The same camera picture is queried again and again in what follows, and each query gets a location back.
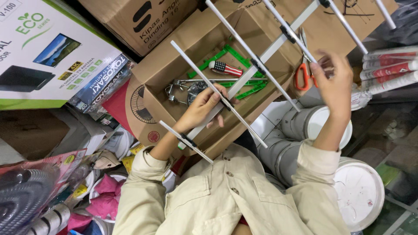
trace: person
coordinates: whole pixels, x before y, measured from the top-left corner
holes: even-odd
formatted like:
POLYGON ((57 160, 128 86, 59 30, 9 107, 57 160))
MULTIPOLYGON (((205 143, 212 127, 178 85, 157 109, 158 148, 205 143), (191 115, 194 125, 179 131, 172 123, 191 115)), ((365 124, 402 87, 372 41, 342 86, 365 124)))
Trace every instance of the person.
MULTIPOLYGON (((303 141, 293 187, 282 194, 266 179, 258 158, 232 143, 213 165, 202 159, 192 166, 164 200, 161 179, 178 144, 168 132, 157 146, 136 155, 122 187, 113 235, 349 235, 333 177, 351 117, 353 73, 344 57, 321 53, 324 57, 311 63, 311 70, 330 116, 315 140, 303 141)), ((224 87, 215 86, 227 96, 224 87)), ((198 126, 219 100, 204 90, 173 129, 186 133, 198 126)), ((216 119, 222 127, 223 118, 216 119)))

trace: coiled hose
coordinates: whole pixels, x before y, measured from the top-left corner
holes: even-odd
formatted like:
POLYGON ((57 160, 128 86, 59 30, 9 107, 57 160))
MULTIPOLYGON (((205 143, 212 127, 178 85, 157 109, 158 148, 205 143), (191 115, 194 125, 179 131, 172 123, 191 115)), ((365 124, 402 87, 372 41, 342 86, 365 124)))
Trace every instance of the coiled hose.
POLYGON ((0 177, 0 234, 26 234, 30 221, 54 189, 52 170, 14 170, 0 177))

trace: hand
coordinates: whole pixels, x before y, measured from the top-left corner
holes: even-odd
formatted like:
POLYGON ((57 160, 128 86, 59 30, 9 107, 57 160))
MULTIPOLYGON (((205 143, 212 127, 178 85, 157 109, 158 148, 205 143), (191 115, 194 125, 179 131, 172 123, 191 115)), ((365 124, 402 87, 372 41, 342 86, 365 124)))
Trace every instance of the hand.
MULTIPOLYGON (((226 98, 228 98, 228 91, 224 86, 217 83, 214 83, 214 86, 226 98)), ((219 94, 214 93, 210 87, 206 88, 196 96, 193 103, 189 106, 183 116, 176 122, 173 128, 181 133, 195 128, 206 118, 209 112, 218 104, 220 100, 221 97, 219 94)), ((233 98, 231 103, 238 104, 239 100, 233 98)), ((214 124, 214 120, 218 121, 220 127, 224 127, 224 118, 219 113, 211 122, 206 125, 206 127, 210 128, 214 124)))
POLYGON ((328 106, 330 115, 339 118, 351 117, 351 89, 353 71, 347 59, 334 52, 319 50, 323 54, 318 63, 311 63, 321 96, 328 106))

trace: yellow label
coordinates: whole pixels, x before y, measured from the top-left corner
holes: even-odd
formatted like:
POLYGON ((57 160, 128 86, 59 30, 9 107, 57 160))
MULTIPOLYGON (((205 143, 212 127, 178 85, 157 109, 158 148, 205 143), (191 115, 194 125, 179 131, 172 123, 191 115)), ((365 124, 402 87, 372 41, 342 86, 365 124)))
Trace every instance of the yellow label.
POLYGON ((73 197, 79 197, 81 194, 87 192, 87 187, 84 184, 81 184, 73 193, 73 197))
POLYGON ((132 147, 131 149, 129 149, 129 151, 131 151, 134 155, 136 155, 137 153, 139 153, 139 151, 141 151, 141 149, 144 148, 144 145, 142 145, 141 143, 138 144, 135 147, 132 147))
POLYGON ((132 163, 133 163, 134 158, 135 158, 135 156, 128 156, 128 157, 122 158, 122 163, 125 166, 126 171, 128 172, 128 174, 132 170, 132 163))
POLYGON ((74 155, 70 155, 70 156, 68 156, 66 159, 65 159, 65 161, 64 161, 64 166, 66 166, 66 165, 68 165, 68 164, 70 164, 71 162, 73 162, 74 161, 74 158, 75 158, 75 156, 74 155))
POLYGON ((70 73, 70 72, 64 72, 63 74, 61 74, 61 76, 59 76, 58 80, 63 80, 63 81, 65 81, 65 80, 67 80, 67 78, 68 78, 68 77, 70 77, 70 75, 71 75, 71 74, 73 74, 73 73, 70 73))
POLYGON ((69 71, 76 71, 81 65, 83 64, 83 62, 77 61, 75 62, 73 65, 71 65, 71 67, 68 69, 69 71))

